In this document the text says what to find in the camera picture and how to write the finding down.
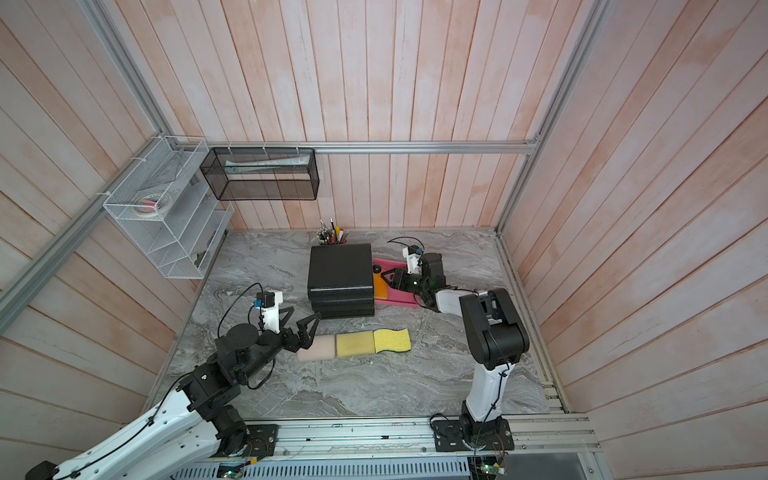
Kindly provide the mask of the orange and yellow sponge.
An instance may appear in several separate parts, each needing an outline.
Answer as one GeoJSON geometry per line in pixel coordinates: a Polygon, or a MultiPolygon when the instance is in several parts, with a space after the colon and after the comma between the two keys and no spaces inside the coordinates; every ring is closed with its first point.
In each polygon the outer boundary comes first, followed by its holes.
{"type": "Polygon", "coordinates": [[[376,301],[387,300],[389,296],[388,285],[385,279],[381,276],[381,273],[373,274],[373,284],[374,284],[374,299],[376,301]]]}

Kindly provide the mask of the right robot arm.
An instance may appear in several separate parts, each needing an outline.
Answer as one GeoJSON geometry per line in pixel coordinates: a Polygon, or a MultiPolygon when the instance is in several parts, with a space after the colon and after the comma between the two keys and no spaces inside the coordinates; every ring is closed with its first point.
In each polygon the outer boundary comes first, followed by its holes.
{"type": "Polygon", "coordinates": [[[447,283],[442,255],[406,249],[405,267],[375,266],[388,288],[414,297],[417,305],[462,319],[476,363],[470,392],[455,420],[434,414],[428,420],[440,452],[514,447],[501,405],[517,363],[530,339],[510,294],[504,288],[471,290],[447,283]]]}

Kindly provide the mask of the white foam sponge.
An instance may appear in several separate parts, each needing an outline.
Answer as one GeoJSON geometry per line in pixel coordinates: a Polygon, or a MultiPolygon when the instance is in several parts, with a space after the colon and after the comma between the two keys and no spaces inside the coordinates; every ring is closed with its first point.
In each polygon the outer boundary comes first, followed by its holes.
{"type": "Polygon", "coordinates": [[[300,362],[331,360],[336,357],[336,336],[321,335],[314,338],[308,349],[300,349],[297,359],[300,362]]]}

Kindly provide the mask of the black drawer cabinet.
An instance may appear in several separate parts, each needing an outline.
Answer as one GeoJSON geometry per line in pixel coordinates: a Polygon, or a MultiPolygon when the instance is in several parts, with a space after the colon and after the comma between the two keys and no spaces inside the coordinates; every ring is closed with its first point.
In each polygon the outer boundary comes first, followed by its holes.
{"type": "Polygon", "coordinates": [[[322,319],[375,314],[371,245],[316,245],[310,250],[307,296],[322,319]]]}

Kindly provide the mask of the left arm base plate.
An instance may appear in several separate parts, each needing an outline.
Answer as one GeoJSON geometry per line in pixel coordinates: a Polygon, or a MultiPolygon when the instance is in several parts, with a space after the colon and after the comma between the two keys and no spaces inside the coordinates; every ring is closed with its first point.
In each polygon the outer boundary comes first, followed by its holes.
{"type": "Polygon", "coordinates": [[[261,460],[275,453],[277,424],[249,424],[234,435],[229,457],[261,460]]]}

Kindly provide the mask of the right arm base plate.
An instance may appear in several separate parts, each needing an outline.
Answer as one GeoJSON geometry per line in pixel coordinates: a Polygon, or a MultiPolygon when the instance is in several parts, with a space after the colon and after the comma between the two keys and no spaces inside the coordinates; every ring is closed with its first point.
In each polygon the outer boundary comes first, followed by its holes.
{"type": "Polygon", "coordinates": [[[498,451],[507,452],[515,449],[509,423],[498,417],[486,423],[473,422],[459,418],[451,420],[444,417],[429,420],[433,432],[435,449],[438,452],[460,451],[498,451]]]}

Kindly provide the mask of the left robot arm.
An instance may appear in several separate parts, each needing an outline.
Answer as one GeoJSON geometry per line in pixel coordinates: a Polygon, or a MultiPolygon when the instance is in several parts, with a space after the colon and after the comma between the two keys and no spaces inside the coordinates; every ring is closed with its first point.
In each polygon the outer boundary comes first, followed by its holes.
{"type": "Polygon", "coordinates": [[[283,351],[311,347],[320,316],[287,325],[293,310],[274,322],[240,323],[215,341],[205,363],[175,382],[143,415],[98,445],[60,464],[43,461],[28,479],[162,479],[217,452],[232,455],[248,442],[248,426],[232,401],[283,351]]]}

